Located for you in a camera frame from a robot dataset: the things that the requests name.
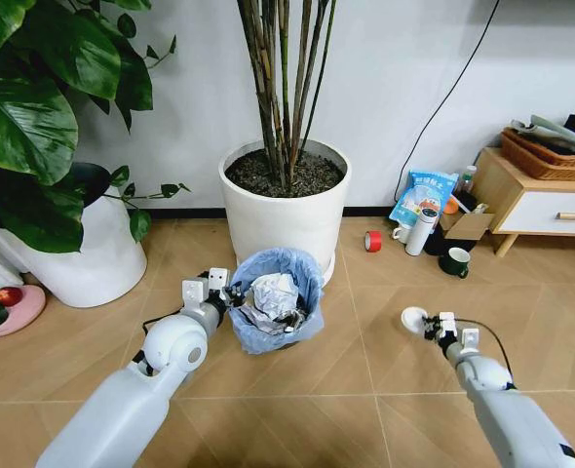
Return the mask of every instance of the soil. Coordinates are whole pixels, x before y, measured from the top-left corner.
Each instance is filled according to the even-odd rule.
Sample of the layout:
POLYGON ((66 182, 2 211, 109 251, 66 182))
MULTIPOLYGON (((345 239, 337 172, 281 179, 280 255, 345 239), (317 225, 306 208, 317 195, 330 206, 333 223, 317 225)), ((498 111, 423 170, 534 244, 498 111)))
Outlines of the soil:
POLYGON ((270 177, 268 159, 264 149, 258 149, 238 158, 227 168, 229 180, 256 195, 271 198, 299 198, 326 192, 337 185, 344 173, 322 156, 303 151, 294 167, 294 183, 283 188, 279 180, 270 177))

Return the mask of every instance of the red apple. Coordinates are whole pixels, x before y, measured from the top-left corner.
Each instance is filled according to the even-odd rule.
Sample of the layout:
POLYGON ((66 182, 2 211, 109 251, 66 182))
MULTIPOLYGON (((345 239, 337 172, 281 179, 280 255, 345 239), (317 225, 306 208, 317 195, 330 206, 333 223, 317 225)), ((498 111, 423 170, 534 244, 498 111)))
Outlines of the red apple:
POLYGON ((0 289, 0 304, 4 307, 17 305, 23 298, 23 292, 19 288, 2 288, 0 289))

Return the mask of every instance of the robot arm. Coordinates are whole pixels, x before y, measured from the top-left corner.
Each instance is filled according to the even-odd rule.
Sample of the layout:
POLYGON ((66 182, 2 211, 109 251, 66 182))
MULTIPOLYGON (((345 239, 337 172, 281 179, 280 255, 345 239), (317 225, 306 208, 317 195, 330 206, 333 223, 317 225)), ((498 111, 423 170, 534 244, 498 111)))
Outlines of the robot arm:
POLYGON ((185 306, 157 322, 142 348, 108 376, 43 452, 37 468, 129 468, 151 442, 169 411, 169 400, 204 361, 208 338, 222 322, 229 272, 185 280, 185 306))
POLYGON ((459 342, 453 313, 429 318, 416 307, 402 312, 402 322, 438 343, 503 467, 575 468, 575 451, 541 408, 516 389, 511 374, 496 360, 479 353, 478 329, 462 330, 459 342))

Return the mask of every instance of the baseboard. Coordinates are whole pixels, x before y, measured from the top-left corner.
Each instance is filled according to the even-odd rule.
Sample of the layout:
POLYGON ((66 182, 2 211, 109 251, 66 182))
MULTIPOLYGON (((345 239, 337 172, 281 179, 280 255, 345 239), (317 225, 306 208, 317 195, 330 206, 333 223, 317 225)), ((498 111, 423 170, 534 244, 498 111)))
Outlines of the baseboard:
MULTIPOLYGON (((387 216, 392 209, 389 207, 346 207, 344 216, 387 216)), ((153 219, 214 219, 225 218, 224 208, 154 208, 146 210, 153 219)))

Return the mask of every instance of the pink plate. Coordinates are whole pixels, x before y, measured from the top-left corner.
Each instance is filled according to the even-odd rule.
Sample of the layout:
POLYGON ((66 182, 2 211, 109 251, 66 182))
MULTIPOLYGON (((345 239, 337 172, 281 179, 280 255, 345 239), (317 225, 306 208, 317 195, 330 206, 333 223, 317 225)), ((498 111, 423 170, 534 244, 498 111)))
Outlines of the pink plate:
POLYGON ((23 298, 13 307, 6 307, 8 319, 0 325, 0 336, 11 334, 32 322, 45 308, 45 293, 38 286, 21 286, 23 298))

